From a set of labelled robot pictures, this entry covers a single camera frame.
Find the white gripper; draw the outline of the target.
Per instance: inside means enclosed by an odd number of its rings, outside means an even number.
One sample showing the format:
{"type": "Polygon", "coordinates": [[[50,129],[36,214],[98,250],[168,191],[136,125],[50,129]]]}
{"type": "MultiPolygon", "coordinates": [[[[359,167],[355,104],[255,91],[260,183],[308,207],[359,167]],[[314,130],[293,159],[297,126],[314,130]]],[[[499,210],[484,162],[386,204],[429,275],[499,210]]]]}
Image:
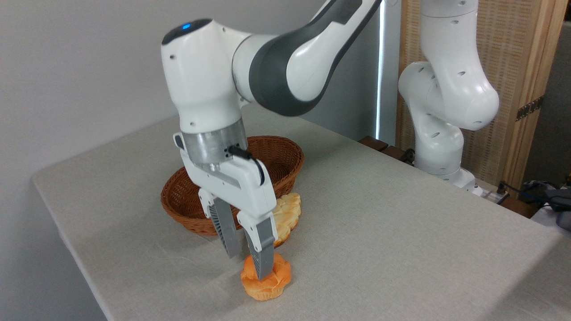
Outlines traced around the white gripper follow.
{"type": "Polygon", "coordinates": [[[272,211],[277,205],[269,171],[260,161],[232,158],[217,171],[204,170],[180,150],[187,173],[199,189],[199,199],[207,218],[212,220],[229,258],[241,254],[241,243],[231,205],[240,210],[237,219],[248,242],[257,278],[263,280],[274,265],[277,228],[272,211]]]}

